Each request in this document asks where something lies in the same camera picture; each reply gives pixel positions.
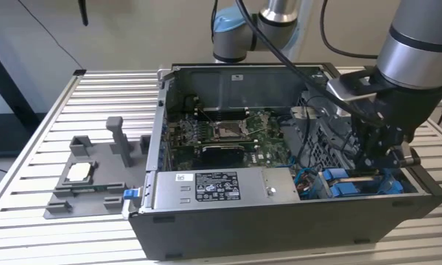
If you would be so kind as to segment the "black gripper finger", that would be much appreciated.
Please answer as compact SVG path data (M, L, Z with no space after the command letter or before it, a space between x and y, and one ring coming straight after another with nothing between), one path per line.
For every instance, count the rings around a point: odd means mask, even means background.
M390 168L404 168L420 164L420 157L410 145L392 146L386 155L386 165Z
M402 129L396 126L371 126L361 120L353 121L353 136L357 151L353 155L355 170L370 172L375 169L402 167Z

